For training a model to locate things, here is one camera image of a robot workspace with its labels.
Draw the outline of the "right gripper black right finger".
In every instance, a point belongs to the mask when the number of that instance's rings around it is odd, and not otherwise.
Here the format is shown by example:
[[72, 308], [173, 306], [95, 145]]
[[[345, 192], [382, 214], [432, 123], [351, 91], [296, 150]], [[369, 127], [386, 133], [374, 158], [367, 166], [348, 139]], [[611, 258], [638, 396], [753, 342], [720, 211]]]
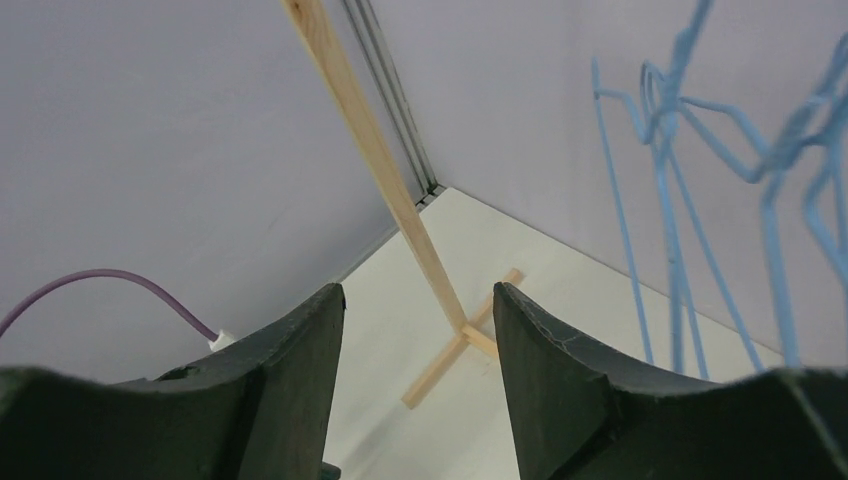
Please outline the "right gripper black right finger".
[[843, 479], [847, 373], [773, 368], [729, 383], [677, 374], [493, 289], [523, 479]]

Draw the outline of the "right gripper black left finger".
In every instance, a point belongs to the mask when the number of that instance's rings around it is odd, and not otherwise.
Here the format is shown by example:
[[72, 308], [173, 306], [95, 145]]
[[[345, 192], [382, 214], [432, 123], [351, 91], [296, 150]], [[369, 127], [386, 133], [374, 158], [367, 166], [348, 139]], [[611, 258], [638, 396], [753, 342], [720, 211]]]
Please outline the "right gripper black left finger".
[[337, 479], [326, 462], [346, 300], [284, 317], [155, 379], [1, 371], [5, 479]]

